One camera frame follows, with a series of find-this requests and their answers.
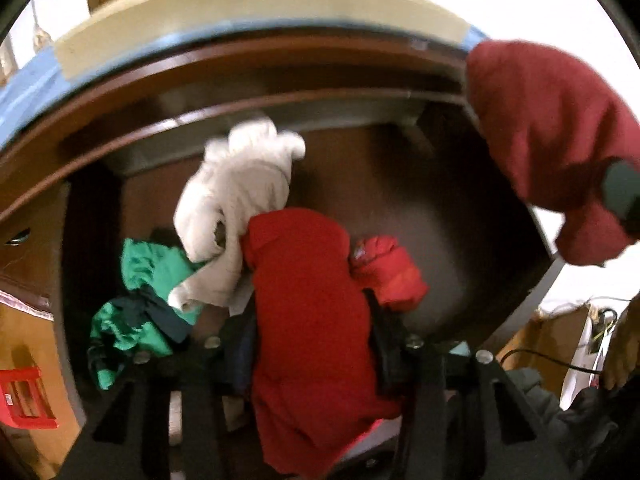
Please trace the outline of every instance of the wire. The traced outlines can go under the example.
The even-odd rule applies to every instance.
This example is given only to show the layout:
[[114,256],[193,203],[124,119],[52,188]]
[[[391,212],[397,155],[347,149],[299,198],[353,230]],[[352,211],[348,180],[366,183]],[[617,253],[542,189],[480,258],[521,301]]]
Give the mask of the wire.
[[594,308],[598,311],[598,314],[606,314],[607,312],[609,314],[613,314],[613,321],[614,322],[618,321],[618,311],[615,310],[614,308],[611,308],[610,306],[603,306],[603,307],[594,306]]
[[607,336],[611,334],[611,330],[615,328],[617,322],[618,322],[618,316],[616,315],[616,319],[612,319],[611,322],[605,327],[605,329],[602,332],[598,332],[586,343],[582,343],[581,345],[578,345],[578,348],[587,348],[587,346],[591,346],[594,342],[596,342],[602,336]]
[[533,354],[533,355],[537,355],[538,357],[542,357],[545,358],[549,361],[551,361],[552,363],[555,363],[557,365],[560,366],[564,366],[565,368],[571,368],[571,370],[576,370],[577,372],[584,372],[586,374],[595,374],[595,375],[600,375],[601,372],[597,371],[597,370],[589,370],[588,368],[580,368],[579,366],[574,366],[571,365],[569,363],[565,363],[564,361],[561,361],[560,359],[555,359],[554,357],[551,357],[549,355],[543,354],[542,352],[538,352],[537,350],[530,350],[528,348],[515,348],[513,350],[509,350],[503,357],[502,359],[500,359],[500,366],[502,366],[504,364],[504,362],[511,357],[514,354],[517,354],[519,352],[524,352],[527,354]]

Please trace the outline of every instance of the white wall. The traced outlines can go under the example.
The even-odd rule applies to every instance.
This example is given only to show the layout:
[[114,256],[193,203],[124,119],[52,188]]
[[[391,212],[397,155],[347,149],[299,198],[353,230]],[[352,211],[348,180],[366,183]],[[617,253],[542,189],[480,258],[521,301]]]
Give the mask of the white wall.
[[596,0],[431,0],[497,40],[551,44],[594,67],[640,115],[640,69]]
[[[56,40],[89,17],[86,0],[35,0],[40,26]],[[33,14],[27,6],[9,32],[15,60],[22,68],[33,56]]]

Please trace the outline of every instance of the white cloth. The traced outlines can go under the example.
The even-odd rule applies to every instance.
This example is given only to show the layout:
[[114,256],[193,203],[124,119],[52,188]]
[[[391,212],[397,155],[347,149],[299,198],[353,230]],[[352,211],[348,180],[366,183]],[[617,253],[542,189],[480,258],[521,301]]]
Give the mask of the white cloth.
[[[302,137],[278,134],[268,118],[237,124],[228,140],[207,143],[200,169],[182,192],[174,225],[192,262],[211,261],[171,291],[172,307],[228,306],[242,271],[240,238],[249,219],[285,206],[292,161],[304,155]],[[221,245],[216,243],[219,223],[226,231]]]

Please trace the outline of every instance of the red garment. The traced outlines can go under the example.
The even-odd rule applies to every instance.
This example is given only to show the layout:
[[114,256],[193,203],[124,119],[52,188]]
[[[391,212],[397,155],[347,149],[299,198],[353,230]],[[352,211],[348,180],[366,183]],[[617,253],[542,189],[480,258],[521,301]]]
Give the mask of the red garment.
[[640,129],[589,66],[548,46],[485,41],[466,60],[468,100],[491,156],[517,195],[565,213],[556,245],[570,264],[599,264],[634,243],[602,204],[616,158],[640,171]]
[[367,301],[350,276],[349,235],[314,211],[251,218],[260,348],[252,401],[266,463],[317,478],[400,402],[376,394]]
[[360,288],[371,288],[381,305],[396,312],[413,310],[429,291],[420,269],[392,236],[359,242],[351,255],[351,276]]

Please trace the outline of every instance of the screw head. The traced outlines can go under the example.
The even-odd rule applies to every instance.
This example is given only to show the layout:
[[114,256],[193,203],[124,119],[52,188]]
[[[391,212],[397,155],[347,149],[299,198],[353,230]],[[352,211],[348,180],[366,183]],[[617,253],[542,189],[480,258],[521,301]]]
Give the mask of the screw head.
[[488,350],[478,350],[476,352],[476,360],[480,364],[487,365],[494,360],[494,355]]
[[222,341],[220,341],[220,338],[217,335],[211,335],[204,341],[204,348],[207,350],[213,350],[214,348],[219,348],[221,344]]
[[404,340],[404,346],[411,350],[418,350],[424,346],[424,341],[417,334],[409,334]]
[[135,365],[144,365],[148,363],[151,359],[151,354],[146,350],[141,350],[140,352],[136,352],[133,356],[133,364]]

